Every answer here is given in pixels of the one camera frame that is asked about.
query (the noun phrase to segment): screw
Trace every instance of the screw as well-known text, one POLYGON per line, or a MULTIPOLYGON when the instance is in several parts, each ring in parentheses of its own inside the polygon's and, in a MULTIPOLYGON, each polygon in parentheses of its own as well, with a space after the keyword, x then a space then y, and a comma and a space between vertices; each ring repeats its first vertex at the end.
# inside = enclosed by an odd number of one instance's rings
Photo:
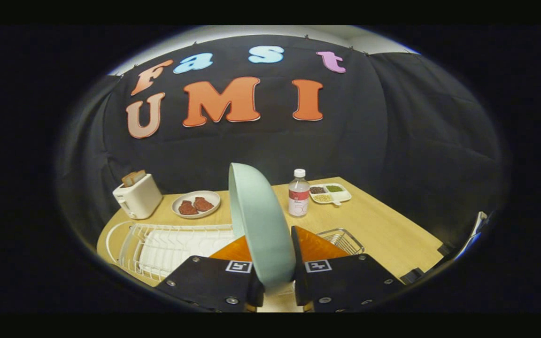
POLYGON ((239 303, 239 299, 237 299, 235 297, 227 297, 227 298, 225 298, 225 301, 228 302, 231 305, 235 305, 235 304, 239 303))

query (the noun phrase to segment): white dish rack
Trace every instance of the white dish rack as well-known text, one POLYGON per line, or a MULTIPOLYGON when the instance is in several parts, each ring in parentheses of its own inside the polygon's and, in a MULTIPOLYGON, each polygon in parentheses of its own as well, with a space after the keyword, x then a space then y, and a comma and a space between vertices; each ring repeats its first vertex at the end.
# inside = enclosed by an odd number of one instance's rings
MULTIPOLYGON (((317 235, 348 254, 361 254, 364 247, 343 228, 317 235)), ((192 255, 210 257, 237 238, 231 224, 223 225, 159 225, 127 221, 110 229, 106 248, 111 259, 130 272, 161 282, 192 255), (129 225, 129 233, 118 255, 109 246, 112 233, 129 225)))

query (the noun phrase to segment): water bottle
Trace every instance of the water bottle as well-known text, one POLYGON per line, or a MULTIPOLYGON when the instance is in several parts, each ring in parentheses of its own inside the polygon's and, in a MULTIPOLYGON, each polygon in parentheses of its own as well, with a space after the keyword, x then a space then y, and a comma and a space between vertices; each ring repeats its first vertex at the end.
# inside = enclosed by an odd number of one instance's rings
POLYGON ((294 170, 294 180, 289 184, 289 214, 296 217, 306 215, 308 212, 310 184, 305 180, 304 169, 294 170))

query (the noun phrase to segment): toaster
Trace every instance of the toaster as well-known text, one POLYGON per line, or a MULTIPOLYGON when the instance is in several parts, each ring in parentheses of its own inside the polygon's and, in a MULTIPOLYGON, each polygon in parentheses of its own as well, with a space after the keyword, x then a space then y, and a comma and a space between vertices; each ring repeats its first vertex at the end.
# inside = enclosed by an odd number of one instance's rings
POLYGON ((112 194, 126 214, 135 220, 151 216, 162 201, 162 194, 152 174, 146 174, 133 186, 125 187, 121 184, 112 194))

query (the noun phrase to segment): spice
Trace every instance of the spice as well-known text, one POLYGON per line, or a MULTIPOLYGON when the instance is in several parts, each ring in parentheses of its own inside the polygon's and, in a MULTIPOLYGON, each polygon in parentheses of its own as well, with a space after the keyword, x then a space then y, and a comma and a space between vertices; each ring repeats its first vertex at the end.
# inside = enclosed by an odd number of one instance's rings
POLYGON ((343 189, 341 189, 339 186, 336 186, 336 185, 327 185, 325 186, 325 188, 327 188, 327 190, 331 192, 344 191, 343 189))
POLYGON ((329 195, 316 195, 313 199, 318 202, 333 202, 333 197, 329 195))
POLYGON ((322 186, 311 186, 310 187, 310 193, 311 194, 324 194, 326 191, 322 186))

